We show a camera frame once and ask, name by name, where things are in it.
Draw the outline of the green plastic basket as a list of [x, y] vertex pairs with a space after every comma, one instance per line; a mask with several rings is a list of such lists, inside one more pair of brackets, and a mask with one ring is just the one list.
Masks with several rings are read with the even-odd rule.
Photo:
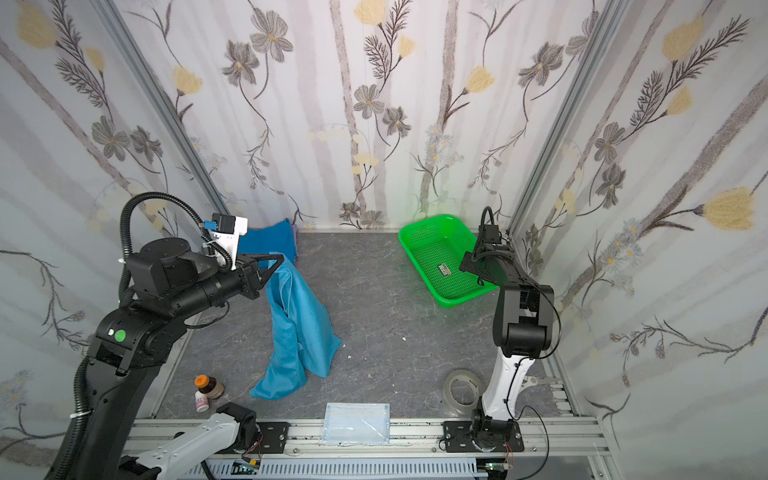
[[[480, 284], [476, 275], [459, 270], [476, 236], [458, 217], [443, 214], [411, 223], [400, 229], [398, 240], [442, 308], [453, 308], [498, 289], [487, 282]], [[441, 263], [448, 265], [450, 275], [440, 273]]]

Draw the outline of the teal t-shirt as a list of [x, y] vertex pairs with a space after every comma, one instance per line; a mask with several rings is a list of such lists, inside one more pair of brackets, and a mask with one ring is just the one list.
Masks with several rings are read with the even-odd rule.
[[342, 340], [334, 333], [326, 307], [293, 263], [282, 261], [265, 291], [272, 315], [273, 353], [263, 377], [249, 395], [278, 400], [303, 387], [308, 372], [326, 378]]

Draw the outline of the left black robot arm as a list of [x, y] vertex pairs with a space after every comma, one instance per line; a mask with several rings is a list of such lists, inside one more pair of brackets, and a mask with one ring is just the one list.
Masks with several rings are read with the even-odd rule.
[[234, 267], [172, 237], [125, 257], [134, 288], [97, 327], [73, 382], [75, 411], [50, 479], [177, 479], [222, 450], [248, 448], [258, 428], [250, 410], [226, 405], [202, 425], [137, 456], [125, 454], [139, 407], [187, 319], [242, 295], [256, 299], [283, 263], [280, 254], [244, 255]]

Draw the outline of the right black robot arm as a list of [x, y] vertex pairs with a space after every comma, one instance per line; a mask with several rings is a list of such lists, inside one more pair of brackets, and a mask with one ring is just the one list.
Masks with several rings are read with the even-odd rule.
[[490, 207], [481, 214], [476, 243], [464, 254], [460, 270], [498, 288], [492, 323], [497, 355], [489, 384], [472, 412], [469, 438], [479, 451], [515, 451], [520, 445], [517, 401], [525, 377], [535, 361], [559, 345], [554, 291], [524, 271]]

